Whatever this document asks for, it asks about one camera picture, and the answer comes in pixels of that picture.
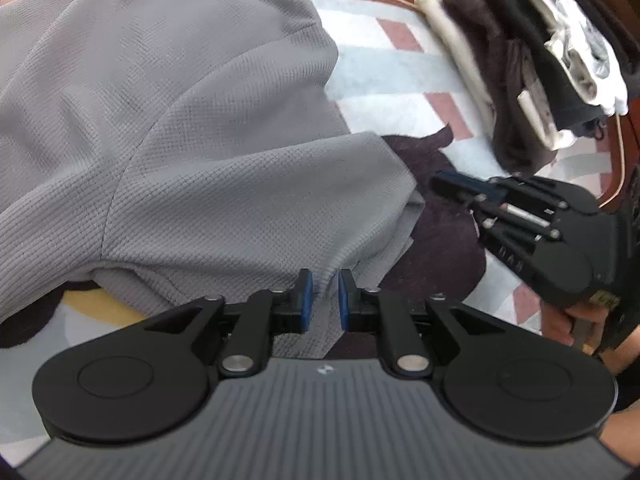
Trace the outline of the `person's right hand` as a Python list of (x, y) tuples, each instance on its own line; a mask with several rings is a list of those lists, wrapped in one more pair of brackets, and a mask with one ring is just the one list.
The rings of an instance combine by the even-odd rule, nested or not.
[(611, 311), (590, 302), (581, 302), (568, 308), (541, 304), (541, 333), (560, 344), (576, 344), (580, 324), (586, 326), (585, 343), (596, 348), (602, 342), (605, 322)]

